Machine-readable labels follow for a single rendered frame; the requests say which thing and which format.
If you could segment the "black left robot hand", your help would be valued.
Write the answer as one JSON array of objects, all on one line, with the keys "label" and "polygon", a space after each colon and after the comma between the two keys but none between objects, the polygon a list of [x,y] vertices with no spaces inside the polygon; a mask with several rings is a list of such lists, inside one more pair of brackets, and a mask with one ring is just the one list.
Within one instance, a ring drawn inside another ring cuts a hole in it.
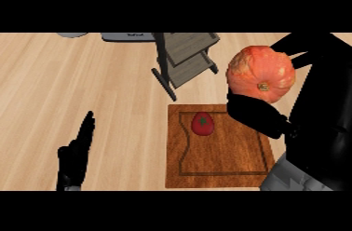
[{"label": "black left robot hand", "polygon": [[93,113],[87,112],[78,134],[68,146],[58,149],[58,182],[56,190],[65,191],[64,187],[77,185],[81,186],[86,179],[87,164],[89,164],[89,148],[92,144],[95,130]]}]

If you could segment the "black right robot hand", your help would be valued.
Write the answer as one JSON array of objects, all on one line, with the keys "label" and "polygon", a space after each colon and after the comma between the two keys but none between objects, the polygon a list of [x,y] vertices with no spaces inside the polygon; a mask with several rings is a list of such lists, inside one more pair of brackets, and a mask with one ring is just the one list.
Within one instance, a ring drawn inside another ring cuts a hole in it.
[{"label": "black right robot hand", "polygon": [[284,138],[290,162],[328,173],[334,191],[352,191],[352,46],[331,33],[293,33],[271,48],[294,57],[294,68],[311,67],[291,113],[228,93],[228,115],[268,137]]}]

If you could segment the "orange squash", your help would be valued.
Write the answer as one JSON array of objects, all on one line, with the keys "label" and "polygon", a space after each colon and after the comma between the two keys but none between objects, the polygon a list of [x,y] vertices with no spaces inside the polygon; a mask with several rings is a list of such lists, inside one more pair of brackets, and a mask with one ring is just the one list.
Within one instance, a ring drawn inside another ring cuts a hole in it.
[{"label": "orange squash", "polygon": [[269,46],[248,46],[232,58],[226,83],[234,94],[275,103],[296,82],[296,70],[284,52]]}]

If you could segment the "brown wooden cutting board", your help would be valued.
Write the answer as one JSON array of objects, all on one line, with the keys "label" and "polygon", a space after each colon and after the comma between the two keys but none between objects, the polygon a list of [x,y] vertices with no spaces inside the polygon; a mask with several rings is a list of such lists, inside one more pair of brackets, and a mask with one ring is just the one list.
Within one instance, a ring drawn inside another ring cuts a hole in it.
[{"label": "brown wooden cutting board", "polygon": [[[191,130],[207,112],[214,130]],[[269,140],[226,113],[223,104],[167,106],[166,188],[259,187],[274,166]]]}]

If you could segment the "grey tiered basket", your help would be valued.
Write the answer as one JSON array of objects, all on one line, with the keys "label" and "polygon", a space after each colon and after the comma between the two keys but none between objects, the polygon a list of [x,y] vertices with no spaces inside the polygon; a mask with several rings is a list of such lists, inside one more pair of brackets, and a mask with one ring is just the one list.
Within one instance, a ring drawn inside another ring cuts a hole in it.
[{"label": "grey tiered basket", "polygon": [[173,101],[173,90],[182,86],[204,70],[217,74],[214,61],[208,58],[208,48],[220,37],[216,33],[154,33],[157,62],[160,69],[151,72]]}]

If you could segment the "red tomato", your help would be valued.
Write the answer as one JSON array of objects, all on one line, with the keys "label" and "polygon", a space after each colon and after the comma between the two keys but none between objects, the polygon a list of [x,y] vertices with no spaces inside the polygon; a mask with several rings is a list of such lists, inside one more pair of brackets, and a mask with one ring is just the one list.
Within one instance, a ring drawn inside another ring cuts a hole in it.
[{"label": "red tomato", "polygon": [[200,136],[208,136],[214,130],[214,122],[207,112],[198,112],[191,121],[191,130]]}]

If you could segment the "grey flat appliance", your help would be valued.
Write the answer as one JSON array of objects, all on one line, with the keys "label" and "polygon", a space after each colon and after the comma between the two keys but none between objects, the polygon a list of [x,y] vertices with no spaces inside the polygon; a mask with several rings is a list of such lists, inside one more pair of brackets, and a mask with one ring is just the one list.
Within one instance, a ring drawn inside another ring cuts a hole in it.
[{"label": "grey flat appliance", "polygon": [[102,39],[108,42],[154,42],[151,33],[102,33]]}]

